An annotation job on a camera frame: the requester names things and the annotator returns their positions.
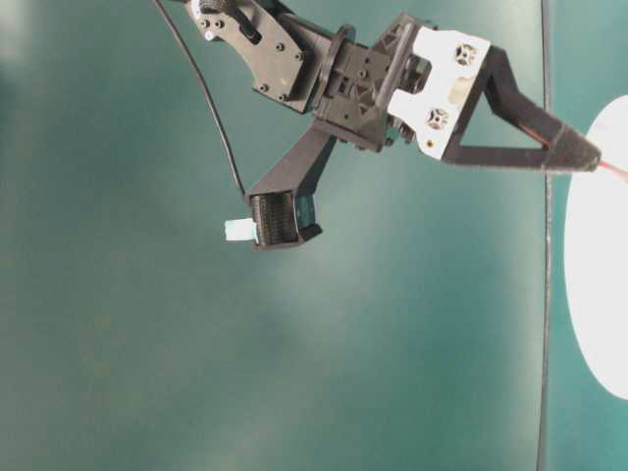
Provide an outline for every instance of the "black wire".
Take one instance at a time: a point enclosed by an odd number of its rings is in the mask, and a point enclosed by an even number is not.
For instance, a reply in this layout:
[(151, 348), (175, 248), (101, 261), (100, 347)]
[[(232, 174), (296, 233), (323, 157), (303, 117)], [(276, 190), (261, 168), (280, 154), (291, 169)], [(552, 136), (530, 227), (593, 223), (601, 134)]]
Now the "black wire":
[(198, 64), (194, 60), (191, 52), (187, 48), (185, 41), (183, 40), (179, 30), (175, 26), (172, 18), (168, 15), (168, 12), (164, 8), (161, 3), (161, 0), (153, 0), (153, 4), (159, 10), (164, 22), (170, 29), (171, 33), (175, 37), (175, 41), (178, 43), (185, 56), (187, 57), (189, 63), (192, 65), (194, 72), (196, 73), (196, 77), (200, 82), (200, 86), (203, 89), (203, 94), (205, 95), (205, 101), (207, 102), (207, 106), (209, 106), (209, 111), (211, 111), (212, 116), (214, 118), (214, 122), (216, 123), (216, 127), (218, 128), (218, 132), (220, 133), (220, 138), (223, 140), (223, 145), (225, 146), (225, 151), (227, 152), (227, 159), (229, 160), (229, 165), (232, 169), (232, 176), (234, 177), (235, 185), (240, 192), (242, 199), (245, 199), (246, 191), (244, 190), (244, 185), (242, 184), (242, 180), (239, 177), (239, 171), (237, 170), (236, 158), (234, 157), (234, 151), (232, 150), (232, 145), (229, 142), (229, 138), (227, 137), (227, 133), (225, 132), (225, 128), (223, 127), (223, 122), (220, 119), (220, 115), (218, 114), (218, 110), (216, 109), (216, 104), (214, 103), (214, 99), (212, 98), (212, 94), (209, 92), (209, 87), (207, 86), (207, 82), (205, 81), (205, 77), (203, 73), (200, 72)]

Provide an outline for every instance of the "white circle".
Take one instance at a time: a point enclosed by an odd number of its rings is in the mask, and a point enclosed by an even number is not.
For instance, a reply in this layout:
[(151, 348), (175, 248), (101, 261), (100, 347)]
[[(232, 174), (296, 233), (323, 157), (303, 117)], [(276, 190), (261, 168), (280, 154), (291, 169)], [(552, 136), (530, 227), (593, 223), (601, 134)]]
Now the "white circle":
[[(628, 96), (596, 118), (588, 139), (628, 169)], [(573, 177), (565, 223), (565, 281), (585, 360), (612, 394), (628, 399), (628, 182), (600, 167)]]

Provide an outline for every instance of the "screw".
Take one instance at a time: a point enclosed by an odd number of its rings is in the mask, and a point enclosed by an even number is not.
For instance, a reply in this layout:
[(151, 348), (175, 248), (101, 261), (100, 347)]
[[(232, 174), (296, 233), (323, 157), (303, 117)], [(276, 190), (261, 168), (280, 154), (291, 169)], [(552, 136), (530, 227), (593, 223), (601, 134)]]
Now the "screw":
[(449, 114), (447, 113), (447, 111), (440, 108), (435, 108), (430, 111), (430, 116), (428, 117), (427, 124), (433, 130), (439, 131), (447, 126), (448, 121)]
[(461, 66), (470, 66), (475, 61), (477, 51), (470, 44), (461, 44), (455, 50), (455, 62)]

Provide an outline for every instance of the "teal curtain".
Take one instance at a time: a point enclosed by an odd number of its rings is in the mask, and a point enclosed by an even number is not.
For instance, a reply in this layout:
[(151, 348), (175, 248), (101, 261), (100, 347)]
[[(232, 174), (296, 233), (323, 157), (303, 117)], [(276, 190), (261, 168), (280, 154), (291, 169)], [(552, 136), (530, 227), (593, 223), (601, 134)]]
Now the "teal curtain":
[[(365, 43), (402, 11), (481, 35), (543, 101), (538, 0), (288, 3)], [(252, 184), (311, 117), (168, 6)], [(528, 143), (484, 103), (467, 141)], [(544, 177), (340, 145), (318, 211), (298, 250), (223, 241), (246, 211), (148, 0), (4, 0), (0, 469), (534, 469)]]
[[(550, 0), (549, 5), (552, 108), (586, 133), (608, 103), (628, 94), (624, 60), (628, 4)], [(553, 179), (546, 468), (626, 469), (628, 402), (597, 383), (578, 348), (569, 317), (562, 247), (568, 188), (567, 177)]]

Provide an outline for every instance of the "robotic arm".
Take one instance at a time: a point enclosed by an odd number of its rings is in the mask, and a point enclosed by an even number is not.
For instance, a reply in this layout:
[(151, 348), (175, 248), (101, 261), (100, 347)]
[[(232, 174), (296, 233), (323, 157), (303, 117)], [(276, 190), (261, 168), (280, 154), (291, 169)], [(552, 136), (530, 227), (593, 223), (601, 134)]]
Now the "robotic arm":
[[(519, 91), (506, 53), (485, 39), (402, 14), (367, 47), (352, 26), (329, 32), (277, 0), (181, 3), (206, 40), (226, 41), (242, 57), (254, 91), (314, 115), (246, 193), (252, 218), (227, 223), (229, 239), (253, 239), (255, 250), (298, 246), (322, 232), (313, 195), (338, 140), (375, 152), (416, 140), (422, 153), (452, 165), (590, 172), (600, 164), (592, 143)], [(461, 145), (482, 93), (540, 147)]]

